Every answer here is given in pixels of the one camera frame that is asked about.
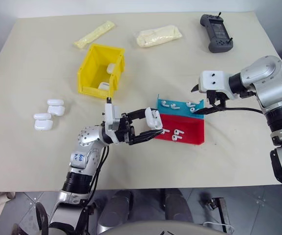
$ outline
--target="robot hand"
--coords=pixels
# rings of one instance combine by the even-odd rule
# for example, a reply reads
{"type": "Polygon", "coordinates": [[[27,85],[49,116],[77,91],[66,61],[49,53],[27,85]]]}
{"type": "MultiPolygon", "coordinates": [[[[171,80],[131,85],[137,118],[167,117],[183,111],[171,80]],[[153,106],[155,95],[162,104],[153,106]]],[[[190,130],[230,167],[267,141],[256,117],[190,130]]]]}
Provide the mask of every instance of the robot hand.
{"type": "Polygon", "coordinates": [[[195,114],[211,114],[225,110],[249,110],[265,115],[271,129],[271,139],[280,146],[270,153],[275,177],[282,183],[282,61],[275,56],[265,56],[235,75],[223,71],[204,71],[192,92],[206,93],[212,108],[195,114]],[[261,107],[227,108],[225,101],[255,95],[261,107]]]}

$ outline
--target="white table surface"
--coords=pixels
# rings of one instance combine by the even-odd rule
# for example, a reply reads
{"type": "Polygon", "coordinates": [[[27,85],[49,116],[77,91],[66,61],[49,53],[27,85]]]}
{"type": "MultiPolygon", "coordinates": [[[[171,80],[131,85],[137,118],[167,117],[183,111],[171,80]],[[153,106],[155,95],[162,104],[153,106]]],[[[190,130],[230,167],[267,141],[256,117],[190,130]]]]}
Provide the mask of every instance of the white table surface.
{"type": "MultiPolygon", "coordinates": [[[[126,67],[113,103],[121,112],[155,107],[161,98],[199,101],[190,93],[203,70],[237,73],[256,59],[276,55],[254,13],[223,13],[234,47],[208,50],[203,13],[82,15],[19,19],[0,53],[0,191],[59,190],[70,153],[84,126],[100,124],[104,100],[78,94],[77,70],[88,47],[72,43],[106,20],[117,26],[95,43],[124,47],[126,67]],[[183,38],[139,48],[138,31],[168,24],[183,38]],[[33,114],[47,111],[46,100],[62,98],[66,114],[51,131],[34,129],[33,114]]],[[[228,101],[230,107],[259,108],[254,97],[228,101]]],[[[136,127],[143,131],[144,123],[136,127]]],[[[277,184],[270,150],[274,146],[263,115],[219,112],[205,118],[206,140],[194,146],[152,140],[112,145],[98,188],[229,187],[277,184]]]]}

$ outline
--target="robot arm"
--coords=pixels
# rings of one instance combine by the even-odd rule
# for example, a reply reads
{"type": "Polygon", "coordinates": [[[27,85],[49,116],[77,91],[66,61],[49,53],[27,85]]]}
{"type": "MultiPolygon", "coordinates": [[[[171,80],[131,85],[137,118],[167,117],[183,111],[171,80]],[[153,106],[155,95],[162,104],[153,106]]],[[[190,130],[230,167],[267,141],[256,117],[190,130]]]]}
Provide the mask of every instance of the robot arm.
{"type": "Polygon", "coordinates": [[[224,110],[250,110],[265,115],[271,139],[279,146],[270,153],[275,177],[282,183],[282,61],[265,56],[235,75],[223,71],[204,71],[192,92],[206,93],[212,108],[197,110],[196,114],[210,114],[224,110]],[[255,95],[261,111],[250,108],[227,108],[228,99],[255,95]]]}
{"type": "Polygon", "coordinates": [[[78,135],[63,189],[50,218],[49,234],[60,234],[63,231],[64,235],[76,235],[85,231],[89,212],[87,206],[96,189],[110,144],[126,142],[133,145],[149,141],[163,131],[157,110],[147,108],[120,115],[118,107],[112,105],[110,98],[105,104],[104,119],[101,125],[85,127],[78,135]],[[137,118],[145,118],[151,130],[136,136],[131,124],[137,118]]]}

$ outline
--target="yellow bin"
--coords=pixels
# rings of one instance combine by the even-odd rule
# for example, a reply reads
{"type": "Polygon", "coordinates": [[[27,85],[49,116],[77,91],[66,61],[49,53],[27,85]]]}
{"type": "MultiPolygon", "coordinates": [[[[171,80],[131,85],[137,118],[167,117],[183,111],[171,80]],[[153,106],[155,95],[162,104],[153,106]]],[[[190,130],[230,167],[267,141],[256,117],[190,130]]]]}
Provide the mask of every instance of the yellow bin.
{"type": "Polygon", "coordinates": [[[79,93],[99,98],[112,97],[125,68],[124,53],[123,48],[92,44],[78,70],[79,93]],[[110,63],[115,64],[112,74],[107,73],[110,63]],[[98,89],[101,82],[109,83],[108,91],[98,89]]]}

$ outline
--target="floor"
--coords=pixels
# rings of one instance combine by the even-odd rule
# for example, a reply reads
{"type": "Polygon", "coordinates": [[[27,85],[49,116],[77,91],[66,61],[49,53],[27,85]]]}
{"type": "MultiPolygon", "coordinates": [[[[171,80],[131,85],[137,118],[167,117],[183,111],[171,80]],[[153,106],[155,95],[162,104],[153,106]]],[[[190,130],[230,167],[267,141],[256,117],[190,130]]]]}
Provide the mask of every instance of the floor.
{"type": "MultiPolygon", "coordinates": [[[[205,211],[199,204],[201,193],[224,197],[234,235],[282,235],[282,186],[257,186],[237,188],[182,188],[180,189],[191,209],[194,223],[219,222],[219,212],[205,211]]],[[[110,198],[115,190],[97,191],[94,198],[110,198]]],[[[130,221],[161,220],[164,213],[159,207],[157,189],[132,190],[134,195],[130,221]]],[[[14,223],[29,234],[38,231],[35,202],[40,201],[48,214],[56,201],[57,192],[18,192],[9,201],[0,216],[0,235],[9,235],[14,223]]],[[[96,234],[97,215],[90,217],[89,230],[96,234]]]]}

